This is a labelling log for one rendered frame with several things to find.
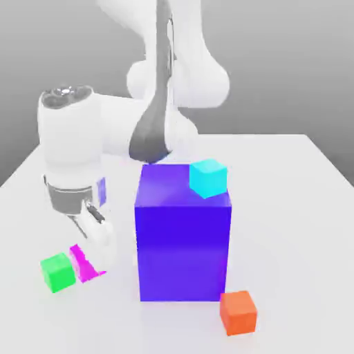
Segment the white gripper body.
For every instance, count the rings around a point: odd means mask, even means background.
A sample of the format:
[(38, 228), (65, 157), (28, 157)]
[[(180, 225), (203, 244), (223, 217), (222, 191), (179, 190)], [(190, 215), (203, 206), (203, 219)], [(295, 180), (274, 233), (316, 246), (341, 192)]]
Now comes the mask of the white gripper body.
[(74, 221), (83, 235), (79, 241), (86, 259), (97, 272), (109, 271), (115, 263), (115, 232), (94, 205), (82, 205)]

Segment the small magenta cube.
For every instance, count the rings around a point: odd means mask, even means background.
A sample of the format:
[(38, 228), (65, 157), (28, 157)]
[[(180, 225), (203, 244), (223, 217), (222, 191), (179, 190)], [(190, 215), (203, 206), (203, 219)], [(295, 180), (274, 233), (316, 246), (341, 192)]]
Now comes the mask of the small magenta cube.
[(69, 249), (69, 256), (73, 264), (73, 268), (77, 278), (81, 283), (86, 283), (96, 277), (100, 277), (106, 271), (97, 272), (92, 264), (86, 259), (85, 254), (78, 244), (75, 244)]

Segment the small green cube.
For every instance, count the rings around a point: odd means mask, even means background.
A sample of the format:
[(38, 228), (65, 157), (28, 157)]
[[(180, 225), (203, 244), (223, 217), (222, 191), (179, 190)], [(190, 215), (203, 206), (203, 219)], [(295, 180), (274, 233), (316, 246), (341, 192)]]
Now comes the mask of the small green cube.
[(40, 267), (44, 281), (52, 293), (76, 282), (71, 260), (63, 252), (40, 261)]

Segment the small cyan cube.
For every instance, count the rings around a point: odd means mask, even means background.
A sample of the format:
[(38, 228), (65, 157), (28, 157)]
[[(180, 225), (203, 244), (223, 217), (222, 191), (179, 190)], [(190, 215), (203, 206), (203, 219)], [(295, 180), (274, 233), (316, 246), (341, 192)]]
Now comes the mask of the small cyan cube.
[(210, 198), (227, 191), (227, 167), (215, 159), (189, 165), (189, 188), (202, 198)]

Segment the small orange cube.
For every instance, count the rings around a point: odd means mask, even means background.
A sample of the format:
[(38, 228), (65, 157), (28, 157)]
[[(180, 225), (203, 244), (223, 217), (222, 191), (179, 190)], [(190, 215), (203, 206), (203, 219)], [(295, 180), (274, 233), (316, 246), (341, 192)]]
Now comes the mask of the small orange cube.
[(247, 290), (223, 293), (220, 316), (228, 336), (253, 333), (257, 324), (257, 308)]

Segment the large blue box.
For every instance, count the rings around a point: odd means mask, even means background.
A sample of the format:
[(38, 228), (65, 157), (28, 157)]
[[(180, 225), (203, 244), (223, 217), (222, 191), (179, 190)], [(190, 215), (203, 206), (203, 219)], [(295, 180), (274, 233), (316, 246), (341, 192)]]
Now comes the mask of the large blue box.
[(232, 203), (202, 198), (189, 165), (144, 165), (135, 201), (141, 301), (218, 301), (225, 290)]

